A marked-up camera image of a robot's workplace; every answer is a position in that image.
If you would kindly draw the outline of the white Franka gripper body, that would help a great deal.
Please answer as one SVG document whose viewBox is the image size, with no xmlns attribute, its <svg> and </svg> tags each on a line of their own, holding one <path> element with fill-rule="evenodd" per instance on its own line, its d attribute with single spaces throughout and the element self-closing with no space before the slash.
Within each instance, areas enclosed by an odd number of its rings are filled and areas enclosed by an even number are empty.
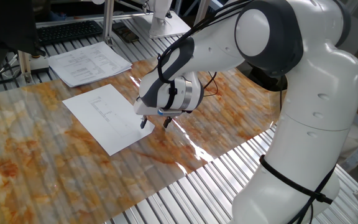
<svg viewBox="0 0 358 224">
<path fill-rule="evenodd" d="M 138 115 L 142 116 L 179 116 L 182 114 L 182 110 L 171 110 L 171 109 L 163 109 L 163 108 L 153 108 L 148 107 L 144 104 L 144 102 L 138 98 L 134 103 L 134 111 Z"/>
</svg>

